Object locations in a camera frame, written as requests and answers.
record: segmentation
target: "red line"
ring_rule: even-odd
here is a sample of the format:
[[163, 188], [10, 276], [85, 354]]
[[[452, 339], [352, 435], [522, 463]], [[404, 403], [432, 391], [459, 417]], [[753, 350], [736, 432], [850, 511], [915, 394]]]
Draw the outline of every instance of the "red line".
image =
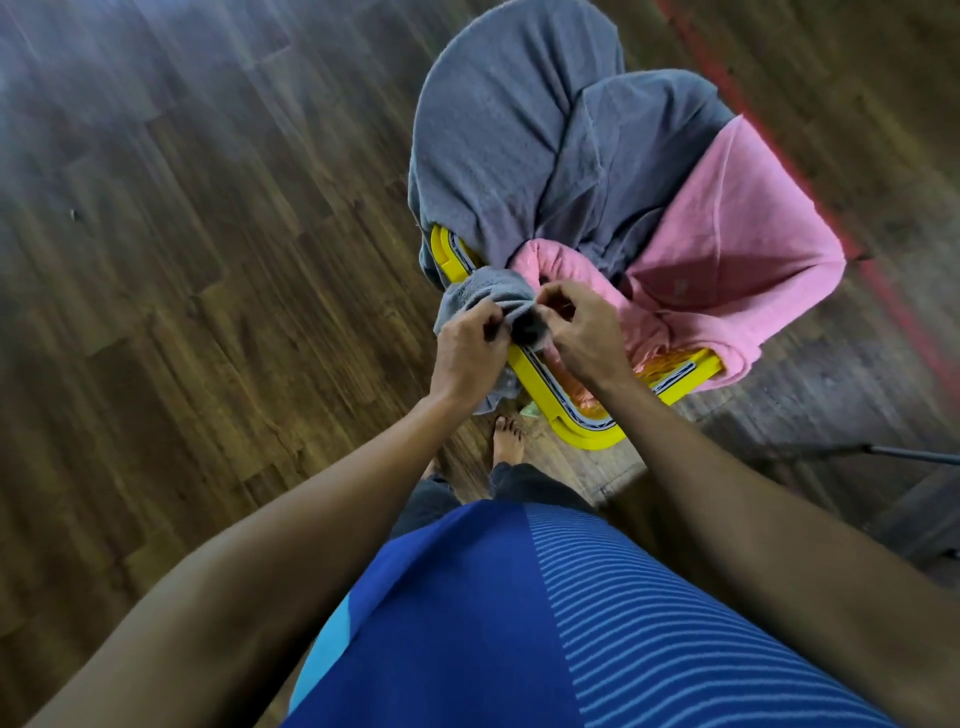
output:
[[[844, 255], [847, 259], [858, 258], [864, 254], [863, 247], [846, 231], [836, 217], [820, 204], [813, 188], [797, 169], [793, 161], [785, 155], [774, 142], [773, 135], [750, 111], [746, 96], [739, 84], [727, 71], [727, 66], [714, 56], [707, 43], [693, 27], [693, 23], [681, 11], [674, 7], [673, 0], [655, 0], [660, 12], [676, 29], [677, 35], [684, 42], [693, 59], [697, 62], [703, 75], [710, 79], [724, 96], [724, 100], [737, 113], [742, 113], [754, 125], [760, 136], [767, 143], [773, 153], [780, 160], [787, 174], [793, 178], [798, 187], [814, 201], [824, 221], [840, 239]], [[960, 372], [955, 362], [949, 361], [940, 351], [937, 341], [927, 332], [920, 319], [914, 314], [910, 305], [900, 296], [897, 288], [883, 273], [880, 265], [872, 259], [860, 260], [856, 263], [856, 270], [860, 274], [867, 288], [876, 296], [887, 315], [894, 322], [900, 332], [910, 342], [917, 355], [934, 375], [940, 386], [944, 388], [955, 407], [960, 408]]]

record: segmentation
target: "pink towel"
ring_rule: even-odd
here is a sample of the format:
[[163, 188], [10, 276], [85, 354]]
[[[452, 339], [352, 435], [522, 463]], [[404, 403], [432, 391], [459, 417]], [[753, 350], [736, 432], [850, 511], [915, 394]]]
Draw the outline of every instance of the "pink towel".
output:
[[[553, 240], [528, 240], [510, 263], [535, 290], [541, 278], [578, 280], [612, 303], [637, 372], [661, 352], [714, 350], [724, 370], [701, 390], [743, 378], [760, 344], [829, 295], [844, 266], [836, 235], [743, 116], [697, 163], [621, 290]], [[555, 350], [544, 355], [562, 371]]]

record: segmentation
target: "hand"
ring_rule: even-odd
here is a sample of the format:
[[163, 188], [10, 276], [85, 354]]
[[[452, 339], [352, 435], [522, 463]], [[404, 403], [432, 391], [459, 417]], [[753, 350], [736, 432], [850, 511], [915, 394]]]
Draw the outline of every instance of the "hand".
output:
[[[492, 340], [489, 332], [496, 330]], [[496, 383], [507, 363], [510, 327], [503, 309], [485, 299], [444, 324], [437, 337], [437, 363], [430, 397], [469, 415]]]
[[550, 328], [564, 366], [591, 392], [634, 378], [616, 309], [585, 285], [547, 283], [537, 295], [537, 312]]

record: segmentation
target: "gray towel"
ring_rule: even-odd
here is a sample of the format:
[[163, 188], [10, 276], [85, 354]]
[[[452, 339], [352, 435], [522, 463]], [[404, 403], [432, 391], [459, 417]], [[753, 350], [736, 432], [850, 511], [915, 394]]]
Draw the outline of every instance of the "gray towel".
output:
[[[440, 335], [444, 324], [460, 311], [469, 310], [484, 299], [491, 298], [503, 309], [514, 343], [538, 351], [546, 340], [547, 328], [534, 308], [534, 297], [534, 289], [519, 273], [489, 266], [480, 268], [464, 282], [453, 283], [446, 289], [433, 332]], [[504, 367], [493, 390], [474, 414], [493, 412], [500, 400], [511, 400], [520, 391], [520, 382], [514, 370], [509, 366]]]
[[502, 268], [534, 237], [614, 282], [732, 113], [686, 71], [624, 73], [616, 27], [582, 0], [513, 0], [470, 23], [427, 74], [409, 204], [420, 265], [444, 225]]

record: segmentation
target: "metal rod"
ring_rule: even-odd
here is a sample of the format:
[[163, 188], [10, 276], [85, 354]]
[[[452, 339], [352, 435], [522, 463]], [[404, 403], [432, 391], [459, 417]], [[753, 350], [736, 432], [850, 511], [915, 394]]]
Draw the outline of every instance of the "metal rod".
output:
[[960, 465], [960, 455], [949, 455], [945, 452], [926, 452], [921, 449], [885, 448], [881, 445], [865, 445], [865, 452], [873, 455], [890, 455], [907, 460], [924, 460], [928, 463], [944, 463], [945, 465]]

